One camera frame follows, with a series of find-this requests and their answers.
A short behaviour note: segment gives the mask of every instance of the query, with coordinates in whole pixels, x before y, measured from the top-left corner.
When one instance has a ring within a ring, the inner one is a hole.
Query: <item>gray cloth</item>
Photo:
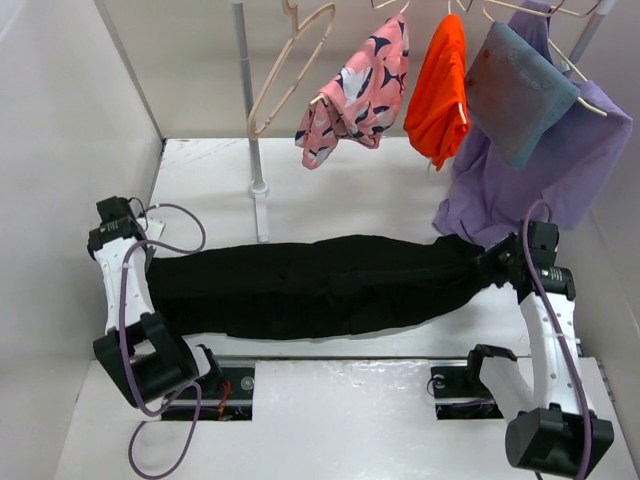
[[[501,22],[491,26],[465,80],[472,120],[517,170],[580,96],[578,87]]]

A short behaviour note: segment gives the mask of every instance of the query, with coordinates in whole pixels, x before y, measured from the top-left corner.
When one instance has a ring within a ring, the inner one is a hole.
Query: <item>clothing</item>
[[[370,36],[340,73],[318,92],[296,132],[302,164],[318,168],[348,138],[378,148],[382,132],[395,122],[409,69],[409,32],[397,14]]]
[[[294,340],[409,327],[491,284],[484,249],[452,235],[432,245],[376,236],[258,244],[153,259],[154,307],[180,335]]]
[[[549,5],[534,0],[523,6],[549,11]],[[551,62],[548,18],[516,12],[509,26]],[[490,247],[516,232],[538,199],[551,206],[551,220],[561,229],[578,226],[615,166],[633,122],[595,83],[577,86],[580,96],[607,117],[575,103],[542,135],[522,170],[509,167],[481,129],[472,127],[453,164],[449,198],[433,222],[440,232]],[[546,220],[543,210],[533,220]]]
[[[580,96],[578,87],[501,22],[491,26],[466,85],[474,122],[518,170]]]
[[[464,87],[465,59],[462,22],[456,15],[447,15],[431,39],[404,121],[409,142],[431,158],[436,170],[456,154],[471,127]]]

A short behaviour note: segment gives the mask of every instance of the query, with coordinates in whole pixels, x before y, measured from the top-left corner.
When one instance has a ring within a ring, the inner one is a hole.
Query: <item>metal pole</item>
[[[247,46],[247,27],[244,23],[244,6],[242,0],[231,0],[233,5],[233,19],[235,22],[236,39],[240,50],[240,72],[242,74],[242,93],[244,94],[244,110],[249,118],[253,108],[253,86],[251,85],[251,66],[249,64],[249,48]],[[263,191],[266,187],[262,178],[262,163],[260,161],[260,146],[258,140],[249,139],[251,155],[251,175],[254,191]]]
[[[600,15],[599,13],[594,13],[593,15],[591,15],[591,17],[589,17],[589,21],[580,34],[580,38],[578,38],[575,47],[573,47],[573,50],[571,50],[571,53],[569,54],[569,60],[571,60],[571,63],[575,65],[576,63],[578,63],[578,61],[580,61],[580,59],[582,58],[582,54],[587,49],[587,46],[589,45],[589,42],[591,42],[591,39],[593,39],[593,36],[600,26],[600,23],[602,23],[604,17],[605,15]]]

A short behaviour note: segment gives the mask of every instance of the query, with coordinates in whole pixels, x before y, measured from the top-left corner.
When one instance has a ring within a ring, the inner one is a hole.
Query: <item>black garment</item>
[[[181,335],[326,338],[418,325],[463,306],[490,284],[473,261],[483,252],[456,235],[433,245],[356,235],[154,259],[147,281]]]

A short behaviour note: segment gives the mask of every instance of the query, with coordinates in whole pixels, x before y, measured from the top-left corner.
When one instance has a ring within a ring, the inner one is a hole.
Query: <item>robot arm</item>
[[[123,259],[127,251],[141,240],[145,232],[131,210],[129,202],[112,197],[97,204],[101,217],[99,228],[89,233],[88,250],[100,265],[107,294],[108,315],[105,335],[93,342],[96,358],[124,397],[136,406],[124,371],[118,336],[120,286]],[[161,398],[193,380],[207,375],[222,378],[212,352],[204,346],[190,348],[183,338],[171,332],[160,313],[155,312],[145,279],[147,261],[152,251],[144,246],[135,250],[125,269],[127,290],[124,324],[136,385],[145,403]],[[155,352],[136,356],[135,346],[149,341]]]
[[[468,381],[489,390],[508,423],[505,446],[511,466],[573,478],[582,459],[585,426],[558,339],[566,339],[579,373],[573,327],[575,287],[571,272],[554,266],[558,237],[553,224],[530,224],[531,256],[560,323],[560,334],[535,291],[518,237],[510,236],[479,259],[481,271],[490,267],[498,286],[508,281],[518,292],[531,343],[533,390],[522,377],[513,352],[504,348],[476,346],[469,354],[466,373]],[[613,443],[614,434],[611,422],[596,417],[588,397],[587,403],[592,433],[588,475]]]

